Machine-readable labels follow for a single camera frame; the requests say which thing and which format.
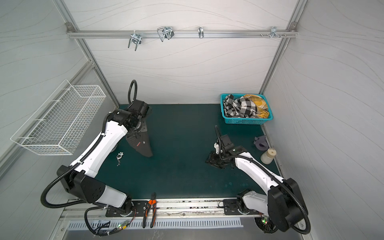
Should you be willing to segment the grey pinstriped long sleeve shirt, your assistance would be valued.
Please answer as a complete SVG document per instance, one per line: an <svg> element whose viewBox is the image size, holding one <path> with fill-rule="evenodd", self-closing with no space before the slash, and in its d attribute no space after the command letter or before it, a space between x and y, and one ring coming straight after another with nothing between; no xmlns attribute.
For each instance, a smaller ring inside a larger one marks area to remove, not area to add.
<svg viewBox="0 0 384 240"><path fill-rule="evenodd" d="M142 119L136 128L129 130L126 140L142 156L147 158L153 156L146 119Z"/></svg>

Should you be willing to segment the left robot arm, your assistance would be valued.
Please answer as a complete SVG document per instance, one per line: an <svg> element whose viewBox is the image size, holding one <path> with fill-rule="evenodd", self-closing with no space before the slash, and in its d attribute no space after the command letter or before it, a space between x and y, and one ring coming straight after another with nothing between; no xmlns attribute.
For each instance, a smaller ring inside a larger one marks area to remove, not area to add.
<svg viewBox="0 0 384 240"><path fill-rule="evenodd" d="M58 209L89 203L101 207L113 207L123 215L129 214L132 210L131 198L96 180L95 177L103 162L123 138L142 156L147 158L153 156L146 123L149 109L149 105L145 102L134 100L124 110L117 109L107 114L102 130L92 144L71 165L61 166L58 169L57 178L41 194L41 204L46 208ZM65 204L49 203L48 192L57 183L62 183L66 192L78 200Z"/></svg>

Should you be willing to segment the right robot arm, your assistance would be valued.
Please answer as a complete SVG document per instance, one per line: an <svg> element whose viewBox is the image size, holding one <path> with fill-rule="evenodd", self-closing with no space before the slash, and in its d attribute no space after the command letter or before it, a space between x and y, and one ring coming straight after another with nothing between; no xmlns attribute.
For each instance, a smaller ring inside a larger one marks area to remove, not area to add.
<svg viewBox="0 0 384 240"><path fill-rule="evenodd" d="M309 212L295 180L284 179L268 170L245 148L235 146L228 135L217 133L214 148L206 160L209 165L218 169L236 167L264 191L263 195L253 190L238 194L236 206L240 214L258 212L260 217L255 222L266 234L289 229L302 235L311 232Z"/></svg>

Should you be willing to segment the dark purple plastic object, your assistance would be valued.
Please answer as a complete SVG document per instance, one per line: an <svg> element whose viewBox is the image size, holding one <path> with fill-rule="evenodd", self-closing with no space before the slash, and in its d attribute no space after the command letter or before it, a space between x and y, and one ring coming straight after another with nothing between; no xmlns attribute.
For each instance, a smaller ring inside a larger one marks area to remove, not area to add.
<svg viewBox="0 0 384 240"><path fill-rule="evenodd" d="M259 151L267 151L269 149L269 144L267 142L267 136L263 135L260 137L255 137L254 145Z"/></svg>

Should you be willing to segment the cream tape roll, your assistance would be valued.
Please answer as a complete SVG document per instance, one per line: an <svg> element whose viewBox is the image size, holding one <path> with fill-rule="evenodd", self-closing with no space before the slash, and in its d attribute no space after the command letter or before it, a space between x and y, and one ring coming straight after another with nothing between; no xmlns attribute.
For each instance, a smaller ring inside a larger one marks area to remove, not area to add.
<svg viewBox="0 0 384 240"><path fill-rule="evenodd" d="M261 161L263 164L269 165L277 155L277 151L273 148L269 148L261 155Z"/></svg>

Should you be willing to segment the teal plastic basket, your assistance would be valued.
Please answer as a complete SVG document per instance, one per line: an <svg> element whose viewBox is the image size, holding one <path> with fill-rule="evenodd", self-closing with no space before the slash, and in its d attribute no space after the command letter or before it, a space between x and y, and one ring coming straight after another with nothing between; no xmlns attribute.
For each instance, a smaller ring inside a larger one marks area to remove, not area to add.
<svg viewBox="0 0 384 240"><path fill-rule="evenodd" d="M267 99L265 98L264 95L257 95L257 96L262 97L266 101L266 103L268 104L269 113L270 113L270 117L268 119L259 119L259 118L228 118L228 117L225 117L224 108L223 108L223 100L224 100L224 98L227 95L234 95L235 98L237 99L237 98L243 97L244 94L221 94L221 96L220 96L220 99L221 99L221 102L220 102L220 104L221 104L221 112L222 112L222 116L223 116L226 124L262 125L266 121L271 121L273 119L272 111L271 111L271 109L269 107L269 103L268 103L268 101L267 101Z"/></svg>

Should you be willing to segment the black white checked shirt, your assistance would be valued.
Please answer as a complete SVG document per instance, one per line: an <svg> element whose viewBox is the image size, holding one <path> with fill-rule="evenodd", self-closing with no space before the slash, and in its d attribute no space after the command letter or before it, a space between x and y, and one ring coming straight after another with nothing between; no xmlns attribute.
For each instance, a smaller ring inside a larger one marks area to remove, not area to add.
<svg viewBox="0 0 384 240"><path fill-rule="evenodd" d="M256 118L257 106L251 100L244 97L235 98L234 95L227 95L223 100L225 117L228 118Z"/></svg>

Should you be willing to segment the small metal clip on table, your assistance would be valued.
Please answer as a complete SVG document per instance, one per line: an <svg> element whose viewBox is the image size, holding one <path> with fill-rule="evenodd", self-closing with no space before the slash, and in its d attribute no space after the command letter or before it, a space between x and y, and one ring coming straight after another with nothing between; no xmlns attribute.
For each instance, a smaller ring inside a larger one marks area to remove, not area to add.
<svg viewBox="0 0 384 240"><path fill-rule="evenodd" d="M118 161L117 167L121 165L121 159L122 159L123 155L124 155L123 152L118 153L118 155L117 155L117 161Z"/></svg>

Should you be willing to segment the yellow patterned shirt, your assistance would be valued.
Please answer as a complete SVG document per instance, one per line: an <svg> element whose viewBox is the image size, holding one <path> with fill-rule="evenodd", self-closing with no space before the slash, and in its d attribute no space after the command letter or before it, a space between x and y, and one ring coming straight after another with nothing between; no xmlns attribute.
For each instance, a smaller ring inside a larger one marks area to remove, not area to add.
<svg viewBox="0 0 384 240"><path fill-rule="evenodd" d="M256 110L253 111L253 116L259 119L268 119L270 117L269 107L266 101L257 95L244 95L244 99L254 103Z"/></svg>

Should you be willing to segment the white slotted vent strip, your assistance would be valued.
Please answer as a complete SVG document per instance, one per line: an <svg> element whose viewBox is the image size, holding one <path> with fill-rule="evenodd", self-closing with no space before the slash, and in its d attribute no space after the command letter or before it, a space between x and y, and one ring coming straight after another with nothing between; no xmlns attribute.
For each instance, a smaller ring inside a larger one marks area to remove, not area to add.
<svg viewBox="0 0 384 240"><path fill-rule="evenodd" d="M93 229L104 224L107 227L102 230L112 230L123 223L121 220L95 220L90 221ZM142 230L142 219L135 219L127 226L129 230ZM153 229L225 229L225 228L243 228L240 218L201 218L201 219L159 219L156 220ZM147 222L145 229L150 228L150 222ZM85 231L88 230L84 221L70 221L67 230Z"/></svg>

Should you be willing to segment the metal clamp hook left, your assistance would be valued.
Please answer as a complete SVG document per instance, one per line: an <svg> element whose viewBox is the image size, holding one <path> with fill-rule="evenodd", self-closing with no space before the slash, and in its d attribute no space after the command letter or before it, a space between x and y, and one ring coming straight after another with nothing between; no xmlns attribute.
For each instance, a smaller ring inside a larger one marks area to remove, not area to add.
<svg viewBox="0 0 384 240"><path fill-rule="evenodd" d="M129 42L128 42L128 48L130 48L131 46L134 46L134 50L137 51L138 46L141 43L142 43L142 36L140 34L138 34L136 31L134 31L130 35L130 39L129 39Z"/></svg>

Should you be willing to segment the metal clamp hook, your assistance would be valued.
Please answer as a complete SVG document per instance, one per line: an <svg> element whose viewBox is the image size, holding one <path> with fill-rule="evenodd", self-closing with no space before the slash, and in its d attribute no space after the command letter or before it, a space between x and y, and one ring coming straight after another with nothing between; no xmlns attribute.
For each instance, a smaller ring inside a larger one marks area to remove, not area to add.
<svg viewBox="0 0 384 240"><path fill-rule="evenodd" d="M170 40L175 35L174 30L170 26L164 26L157 29L157 33L161 42L164 42L165 39Z"/></svg>
<svg viewBox="0 0 384 240"><path fill-rule="evenodd" d="M136 31L134 31L130 35L130 39L129 39L129 42L128 42L128 48L130 48L131 46L134 46L134 50L137 51L138 46L141 43L142 43L142 36L140 34L138 34Z"/></svg>

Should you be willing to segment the metal clamp hook middle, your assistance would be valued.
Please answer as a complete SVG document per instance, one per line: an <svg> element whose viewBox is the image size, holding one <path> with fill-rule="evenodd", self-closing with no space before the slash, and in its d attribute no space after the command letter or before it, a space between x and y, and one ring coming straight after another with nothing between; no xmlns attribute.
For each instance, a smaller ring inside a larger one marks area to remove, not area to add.
<svg viewBox="0 0 384 240"><path fill-rule="evenodd" d="M157 29L157 33L161 42L164 42L165 39L170 40L175 35L174 30L170 26L164 26Z"/></svg>

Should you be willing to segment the orange black pliers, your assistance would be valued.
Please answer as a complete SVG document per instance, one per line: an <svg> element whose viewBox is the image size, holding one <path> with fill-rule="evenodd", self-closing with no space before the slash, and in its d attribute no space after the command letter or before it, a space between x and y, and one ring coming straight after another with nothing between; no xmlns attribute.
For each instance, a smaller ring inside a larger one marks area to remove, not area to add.
<svg viewBox="0 0 384 240"><path fill-rule="evenodd" d="M145 206L145 213L144 213L144 217L143 217L143 223L142 223L142 228L145 229L146 226L147 226L147 218L148 218L148 215L150 213L150 211L152 211L152 220L151 220L151 223L150 223L150 228L153 228L155 226L155 223L156 223L156 211L157 211L157 193L156 192L153 192L151 194L151 198L150 200L146 203L146 206Z"/></svg>

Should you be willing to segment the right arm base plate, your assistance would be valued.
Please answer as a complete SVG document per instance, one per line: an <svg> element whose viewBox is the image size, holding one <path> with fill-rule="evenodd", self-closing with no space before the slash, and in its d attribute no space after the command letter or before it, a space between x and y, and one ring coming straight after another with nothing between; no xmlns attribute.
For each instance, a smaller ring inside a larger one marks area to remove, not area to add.
<svg viewBox="0 0 384 240"><path fill-rule="evenodd" d="M239 199L224 199L219 207L224 209L225 215L248 215L250 210Z"/></svg>

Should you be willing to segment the aluminium crossbar rail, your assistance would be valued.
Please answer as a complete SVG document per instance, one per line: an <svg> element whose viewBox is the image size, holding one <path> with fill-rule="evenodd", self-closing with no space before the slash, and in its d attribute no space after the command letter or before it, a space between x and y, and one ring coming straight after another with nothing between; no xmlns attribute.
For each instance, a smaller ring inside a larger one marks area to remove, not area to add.
<svg viewBox="0 0 384 240"><path fill-rule="evenodd" d="M71 39L129 39L133 30L128 31L74 31L68 32ZM157 30L137 30L142 39L159 39ZM262 38L260 34L267 34L270 30L206 30L204 29L203 39L250 39ZM199 39L198 29L195 30L174 30L173 39ZM278 30L284 33L285 38L297 37L297 31Z"/></svg>

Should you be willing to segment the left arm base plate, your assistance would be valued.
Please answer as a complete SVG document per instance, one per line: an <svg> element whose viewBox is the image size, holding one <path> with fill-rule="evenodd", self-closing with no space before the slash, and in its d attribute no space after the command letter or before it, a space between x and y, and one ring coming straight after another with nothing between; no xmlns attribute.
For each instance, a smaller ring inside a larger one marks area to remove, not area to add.
<svg viewBox="0 0 384 240"><path fill-rule="evenodd" d="M125 218L125 217L143 217L145 215L145 210L147 206L146 200L134 200L131 202L130 208L128 208L128 212L123 211L122 209L118 209L115 207L108 207L105 216L109 218Z"/></svg>

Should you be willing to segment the metal bracket hook right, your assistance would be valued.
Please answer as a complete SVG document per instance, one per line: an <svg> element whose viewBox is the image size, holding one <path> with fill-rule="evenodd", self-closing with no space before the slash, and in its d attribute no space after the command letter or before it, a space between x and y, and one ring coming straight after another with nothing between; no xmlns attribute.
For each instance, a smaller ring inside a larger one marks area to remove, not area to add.
<svg viewBox="0 0 384 240"><path fill-rule="evenodd" d="M278 29L276 27L272 27L270 32L267 34L260 34L262 38L285 38L287 35L284 33L278 33Z"/></svg>

